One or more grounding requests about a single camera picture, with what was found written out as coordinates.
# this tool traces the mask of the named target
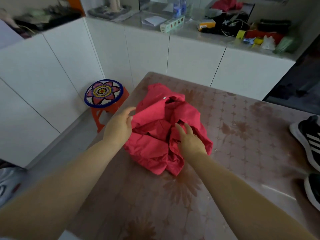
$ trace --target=table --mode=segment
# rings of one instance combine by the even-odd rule
[[[153,83],[185,94],[199,110],[213,141],[213,160],[320,238],[320,212],[303,187],[303,179],[315,170],[288,129],[310,114],[153,72],[119,110],[136,106]],[[68,230],[83,240],[237,239],[189,165],[176,178],[167,172],[157,176],[134,163],[124,149],[111,160]]]

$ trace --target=stool cover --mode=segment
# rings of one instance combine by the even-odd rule
[[[121,83],[110,79],[100,80],[87,89],[84,102],[93,108],[105,108],[117,102],[122,94]]]

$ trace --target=gray floor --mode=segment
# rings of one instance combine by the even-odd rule
[[[101,123],[106,124],[111,116],[111,114],[102,113],[100,117]],[[97,126],[88,109],[81,116],[80,122],[28,170],[27,177],[17,193],[23,192],[34,185],[35,182],[74,160],[86,150],[96,135]]]

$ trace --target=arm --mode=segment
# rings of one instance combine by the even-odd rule
[[[287,213],[213,161],[188,124],[186,133],[180,125],[176,127],[183,158],[194,168],[239,240],[316,240]]]
[[[58,239],[94,187],[108,163],[131,135],[126,108],[106,125],[103,140],[64,169],[42,180],[0,210],[0,236]]]

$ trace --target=white shoe sole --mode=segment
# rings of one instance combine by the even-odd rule
[[[304,189],[306,190],[306,196],[311,204],[320,211],[320,203],[316,200],[310,186],[309,177],[304,180]]]
[[[299,122],[293,123],[289,126],[291,134],[303,145],[306,150],[306,158],[309,163],[320,172],[320,165],[314,160],[311,147],[307,139],[302,135],[298,128]]]

